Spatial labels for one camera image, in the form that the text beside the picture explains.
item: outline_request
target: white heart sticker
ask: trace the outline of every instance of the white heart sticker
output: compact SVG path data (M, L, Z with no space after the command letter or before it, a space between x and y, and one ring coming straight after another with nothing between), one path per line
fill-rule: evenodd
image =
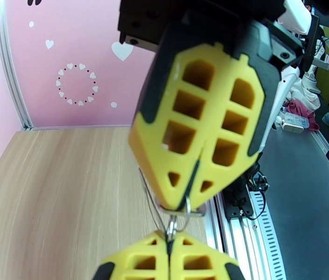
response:
M133 50L133 46L127 43L121 44L120 42L114 42L111 45L112 52L120 59L125 61Z
M48 49L51 49L52 46L54 45L54 41L51 41L51 40L46 40L45 41L45 45Z

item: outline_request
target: pink cloth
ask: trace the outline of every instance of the pink cloth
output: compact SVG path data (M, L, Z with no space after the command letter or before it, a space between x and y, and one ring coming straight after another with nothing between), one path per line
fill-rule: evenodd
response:
M309 121L309 129L318 131L320 130L319 125L315 121L315 113L309 110L301 101L291 100L284 103L284 107L290 113L300 115L307 118Z

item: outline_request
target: wooden surface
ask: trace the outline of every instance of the wooden surface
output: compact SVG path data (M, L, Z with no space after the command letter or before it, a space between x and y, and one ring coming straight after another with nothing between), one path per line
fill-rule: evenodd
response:
M156 229L128 131L13 137L0 159L0 280L91 279L101 259ZM187 231L206 242L202 219Z

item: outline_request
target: heart circle decal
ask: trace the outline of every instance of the heart circle decal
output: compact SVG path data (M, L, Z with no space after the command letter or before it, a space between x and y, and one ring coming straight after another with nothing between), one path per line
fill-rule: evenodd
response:
M68 70L67 70L67 68L60 69L58 71L58 75L60 75L60 76L66 76L67 73L69 73L69 72L71 72L71 73L72 72L81 72L82 70L85 70L86 65L80 63L79 64L79 68L74 68L73 69L73 67L77 67L77 65L74 65L73 63L68 63L68 64L66 64L66 67L68 68ZM89 74L89 78L96 79L97 76L96 76L96 74L94 72L91 72ZM94 97L93 96L95 95L95 93L98 92L98 89L99 89L99 87L97 85L94 85L92 87L92 89L91 89L90 95L88 95L86 99L79 100L79 101L78 101L78 99L73 100L72 98L69 98L69 96L67 96L67 94L66 94L67 92L65 90L61 90L62 87L60 87L60 86L62 85L62 80L63 79L61 79L60 77L58 77L57 79L58 80L56 80L56 87L58 87L58 90L59 90L58 95L59 95L59 97L64 98L65 101L67 102L67 104L69 104L69 105L84 106L86 103L91 103L92 101L94 101Z

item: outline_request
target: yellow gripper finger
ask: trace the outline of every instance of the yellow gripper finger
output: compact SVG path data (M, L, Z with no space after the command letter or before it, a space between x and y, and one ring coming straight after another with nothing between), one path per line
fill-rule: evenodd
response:
M166 246L154 232L104 259L93 280L244 280L236 260L185 232L177 233L170 256Z
M256 161L249 147L265 95L248 61L201 44L177 53L157 109L142 92L129 143L164 208L181 210L189 196L195 210Z

